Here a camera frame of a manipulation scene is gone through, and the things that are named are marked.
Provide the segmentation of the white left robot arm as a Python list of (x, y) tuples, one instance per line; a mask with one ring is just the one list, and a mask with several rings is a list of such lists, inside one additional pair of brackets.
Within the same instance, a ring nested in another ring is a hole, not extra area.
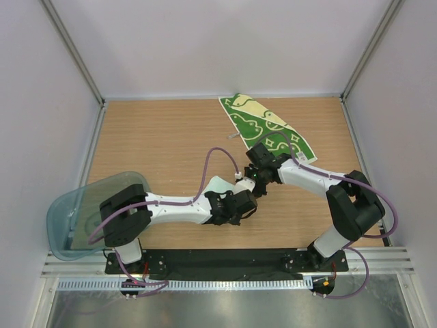
[(145, 264), (139, 235), (150, 226), (189, 222), (238, 226), (257, 210), (255, 183), (239, 180), (226, 191), (206, 191), (199, 197), (167, 197), (148, 193), (142, 184), (132, 184), (100, 204), (104, 245), (113, 248), (129, 273)]

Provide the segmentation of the clear blue plastic bin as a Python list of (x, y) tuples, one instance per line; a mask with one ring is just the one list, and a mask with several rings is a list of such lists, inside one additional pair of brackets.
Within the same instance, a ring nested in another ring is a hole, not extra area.
[(133, 184), (150, 187), (137, 172), (122, 172), (95, 181), (58, 197), (46, 215), (46, 228), (51, 253), (59, 260), (74, 261), (105, 248), (100, 240), (88, 244), (91, 233), (101, 223), (100, 204)]

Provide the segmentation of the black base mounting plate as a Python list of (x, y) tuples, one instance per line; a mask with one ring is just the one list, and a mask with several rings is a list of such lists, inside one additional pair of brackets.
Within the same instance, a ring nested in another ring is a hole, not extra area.
[(140, 261), (127, 264), (131, 274), (154, 280), (276, 281), (298, 279), (302, 273), (349, 270), (344, 251), (327, 260), (306, 249), (149, 249)]

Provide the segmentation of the green frog pattern towel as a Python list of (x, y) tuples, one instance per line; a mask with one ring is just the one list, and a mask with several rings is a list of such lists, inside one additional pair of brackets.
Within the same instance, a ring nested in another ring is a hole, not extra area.
[(235, 94), (221, 97), (219, 102), (247, 148), (261, 141), (276, 156), (293, 152), (304, 163), (317, 160), (315, 152), (300, 133), (250, 96)]

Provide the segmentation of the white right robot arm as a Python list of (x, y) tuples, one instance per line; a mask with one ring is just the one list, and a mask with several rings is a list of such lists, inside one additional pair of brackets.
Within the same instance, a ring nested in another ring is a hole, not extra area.
[(332, 225), (307, 248), (309, 266), (317, 271), (329, 266), (338, 251), (364, 237), (385, 216), (382, 202), (360, 171), (340, 174), (293, 159), (273, 159), (249, 164), (244, 175), (255, 181), (255, 197), (267, 194), (267, 185), (275, 182), (326, 199)]

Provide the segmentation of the light mint green towel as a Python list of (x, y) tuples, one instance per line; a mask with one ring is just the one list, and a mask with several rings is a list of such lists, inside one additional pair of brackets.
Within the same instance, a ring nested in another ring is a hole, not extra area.
[(213, 176), (209, 183), (204, 187), (202, 194), (213, 191), (215, 193), (225, 193), (226, 191), (233, 191), (235, 184), (227, 182), (218, 176)]

